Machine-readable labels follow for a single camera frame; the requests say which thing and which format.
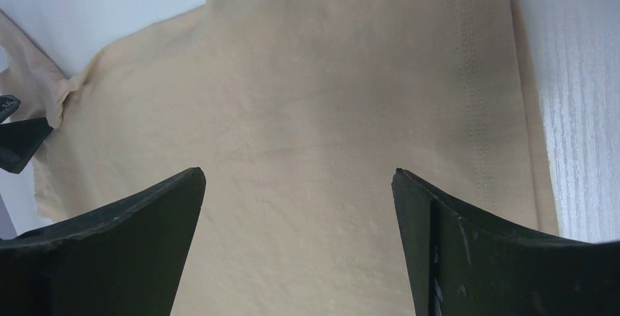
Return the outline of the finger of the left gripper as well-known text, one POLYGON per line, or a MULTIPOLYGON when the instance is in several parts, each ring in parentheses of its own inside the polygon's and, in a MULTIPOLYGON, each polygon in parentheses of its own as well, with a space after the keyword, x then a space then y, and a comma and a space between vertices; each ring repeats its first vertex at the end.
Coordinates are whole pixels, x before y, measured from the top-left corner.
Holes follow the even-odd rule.
POLYGON ((19 174, 53 128, 46 118, 33 118, 1 125, 1 169, 19 174))
POLYGON ((7 120, 19 107, 21 101, 12 95, 0 96, 0 122, 7 120))

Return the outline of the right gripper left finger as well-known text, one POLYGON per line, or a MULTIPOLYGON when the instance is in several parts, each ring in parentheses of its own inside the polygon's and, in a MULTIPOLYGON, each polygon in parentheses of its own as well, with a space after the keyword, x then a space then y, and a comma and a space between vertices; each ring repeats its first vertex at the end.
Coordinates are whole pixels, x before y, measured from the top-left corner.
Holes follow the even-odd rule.
POLYGON ((3 315, 169 315, 197 226, 199 168, 1 242, 3 315))

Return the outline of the beige t shirt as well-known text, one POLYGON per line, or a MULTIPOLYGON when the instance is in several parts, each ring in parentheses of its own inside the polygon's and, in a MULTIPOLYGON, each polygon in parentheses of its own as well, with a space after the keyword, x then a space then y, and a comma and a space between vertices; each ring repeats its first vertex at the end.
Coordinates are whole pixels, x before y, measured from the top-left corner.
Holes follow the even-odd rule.
POLYGON ((51 219, 203 170, 174 315, 410 315, 397 168, 559 231, 517 29, 512 0, 205 0, 67 78, 2 14, 1 90, 53 126, 51 219))

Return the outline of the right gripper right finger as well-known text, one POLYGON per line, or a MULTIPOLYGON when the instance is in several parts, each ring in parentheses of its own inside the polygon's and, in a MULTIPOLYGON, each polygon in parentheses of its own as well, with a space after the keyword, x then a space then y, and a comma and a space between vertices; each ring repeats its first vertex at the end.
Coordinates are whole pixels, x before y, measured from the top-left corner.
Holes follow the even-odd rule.
POLYGON ((502 219, 398 169, 393 198, 417 315, 617 315, 619 243, 502 219))

